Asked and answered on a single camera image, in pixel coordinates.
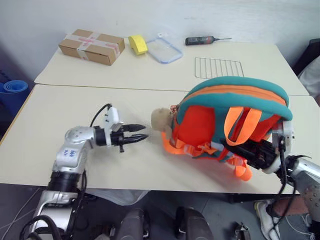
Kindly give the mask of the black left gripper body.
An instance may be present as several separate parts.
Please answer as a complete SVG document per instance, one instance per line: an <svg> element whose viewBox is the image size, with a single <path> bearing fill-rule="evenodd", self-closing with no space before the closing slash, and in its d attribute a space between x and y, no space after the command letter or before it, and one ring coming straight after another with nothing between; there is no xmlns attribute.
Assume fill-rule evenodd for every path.
<svg viewBox="0 0 320 240"><path fill-rule="evenodd" d="M123 145L127 144L127 138L124 133L128 130L127 125L122 125L117 131L112 131L110 134L111 144L113 146L119 146L119 152L123 153Z"/></svg>

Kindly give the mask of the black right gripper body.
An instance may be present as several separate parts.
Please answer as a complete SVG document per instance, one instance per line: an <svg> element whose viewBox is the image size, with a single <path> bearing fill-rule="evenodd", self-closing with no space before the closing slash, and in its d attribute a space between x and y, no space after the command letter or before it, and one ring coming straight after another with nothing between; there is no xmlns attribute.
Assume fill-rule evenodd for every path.
<svg viewBox="0 0 320 240"><path fill-rule="evenodd" d="M248 140L244 143L243 148L246 150L247 163L258 170L269 168L277 158L276 148L266 140L260 142Z"/></svg>

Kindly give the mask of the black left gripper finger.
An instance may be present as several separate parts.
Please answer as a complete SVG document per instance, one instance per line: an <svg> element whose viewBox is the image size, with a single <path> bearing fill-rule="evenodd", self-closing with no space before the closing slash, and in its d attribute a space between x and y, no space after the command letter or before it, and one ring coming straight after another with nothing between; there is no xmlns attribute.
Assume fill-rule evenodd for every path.
<svg viewBox="0 0 320 240"><path fill-rule="evenodd" d="M126 124L124 126L124 131L133 133L133 132L138 132L140 130L143 130L145 128L146 127L144 125L141 125L141 124Z"/></svg>
<svg viewBox="0 0 320 240"><path fill-rule="evenodd" d="M149 135L148 134L133 134L128 137L124 137L124 144L133 144L140 142L146 139Z"/></svg>

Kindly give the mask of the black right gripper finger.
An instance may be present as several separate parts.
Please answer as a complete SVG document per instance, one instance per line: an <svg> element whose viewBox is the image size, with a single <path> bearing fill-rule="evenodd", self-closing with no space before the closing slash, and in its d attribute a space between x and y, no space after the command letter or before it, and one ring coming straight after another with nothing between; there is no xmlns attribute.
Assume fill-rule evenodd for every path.
<svg viewBox="0 0 320 240"><path fill-rule="evenodd" d="M242 143L240 145L231 146L227 143L227 141L223 138L220 139L220 143L233 154L236 154L244 159L250 157L250 150L249 150L249 142Z"/></svg>

